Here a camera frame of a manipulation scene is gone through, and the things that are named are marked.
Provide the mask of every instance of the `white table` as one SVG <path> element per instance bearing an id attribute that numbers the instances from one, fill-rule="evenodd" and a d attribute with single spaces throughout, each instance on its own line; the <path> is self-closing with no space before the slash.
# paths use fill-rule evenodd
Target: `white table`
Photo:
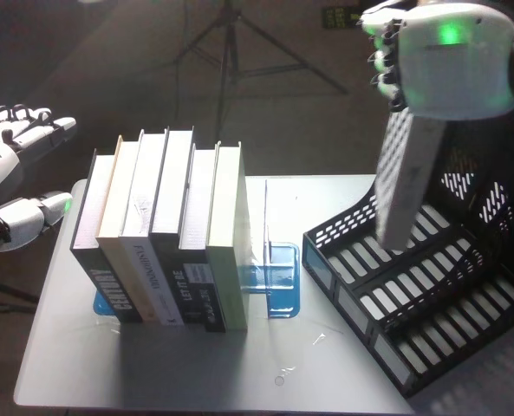
<path id="1" fill-rule="evenodd" d="M 268 179 L 270 239 L 303 232 L 356 203 L 374 176 Z M 93 312 L 94 286 L 69 252 L 85 181 L 64 218 L 16 384 L 23 406 L 164 411 L 410 413 L 302 269 L 301 311 L 266 319 L 251 295 L 247 334 L 123 325 Z M 251 209 L 264 178 L 248 178 Z"/>

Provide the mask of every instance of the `tripod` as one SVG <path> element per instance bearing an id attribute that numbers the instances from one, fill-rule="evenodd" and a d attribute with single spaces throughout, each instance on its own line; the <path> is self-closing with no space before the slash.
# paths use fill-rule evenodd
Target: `tripod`
<path id="1" fill-rule="evenodd" d="M 0 283 L 0 292 L 6 295 L 14 296 L 17 299 L 21 299 L 26 302 L 37 305 L 39 303 L 39 297 L 31 295 L 19 289 L 11 288 L 5 284 Z M 0 302 L 0 314 L 6 314 L 9 312 L 21 312 L 24 314 L 34 314 L 36 312 L 36 306 L 24 306 L 13 303 Z"/>
<path id="2" fill-rule="evenodd" d="M 237 36 L 236 36 L 236 26 L 235 24 L 241 22 L 257 35 L 261 36 L 263 39 L 282 50 L 284 54 L 292 57 L 297 63 L 292 65 L 281 65 L 281 66 L 273 66 L 267 68 L 258 68 L 241 71 L 239 70 L 239 60 L 238 60 L 238 52 L 237 52 Z M 224 52 L 222 54 L 222 61 L 218 58 L 212 56 L 208 52 L 205 52 L 201 49 L 198 44 L 213 30 L 217 28 L 225 27 L 225 40 L 224 40 Z M 312 65 L 306 59 L 301 57 L 299 54 L 293 52 L 287 46 L 283 45 L 279 42 L 274 36 L 265 32 L 256 24 L 254 24 L 251 20 L 247 19 L 242 13 L 241 10 L 233 9 L 231 6 L 231 0 L 224 0 L 224 5 L 218 12 L 218 16 L 198 35 L 196 35 L 193 40 L 187 44 L 175 57 L 173 63 L 178 65 L 183 57 L 188 53 L 193 52 L 212 66 L 220 68 L 220 90 L 218 93 L 218 109 L 216 113 L 216 123 L 214 127 L 214 142 L 218 142 L 220 131 L 222 129 L 223 124 L 223 113 L 224 113 L 224 92 L 225 92 L 225 84 L 228 76 L 230 77 L 230 81 L 232 85 L 236 85 L 236 83 L 244 78 L 244 77 L 252 77 L 252 76 L 263 76 L 263 75 L 273 75 L 273 74 L 281 74 L 284 72 L 297 71 L 301 69 L 307 69 L 323 81 L 327 82 L 334 89 L 339 91 L 341 94 L 348 94 L 348 91 L 342 84 L 331 78 L 329 75 L 324 74 L 320 69 Z"/>

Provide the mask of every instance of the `white robotic hand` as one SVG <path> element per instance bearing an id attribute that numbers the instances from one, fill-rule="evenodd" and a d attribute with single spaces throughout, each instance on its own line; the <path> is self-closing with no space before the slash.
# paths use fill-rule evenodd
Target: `white robotic hand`
<path id="1" fill-rule="evenodd" d="M 439 1 L 366 10 L 362 28 L 377 51 L 372 80 L 398 112 L 479 120 L 514 108 L 514 14 L 501 4 Z"/>
<path id="2" fill-rule="evenodd" d="M 71 195 L 65 192 L 5 202 L 22 182 L 24 168 L 71 139 L 75 130 L 73 118 L 53 120 L 48 108 L 0 107 L 0 251 L 28 244 L 70 207 Z"/>

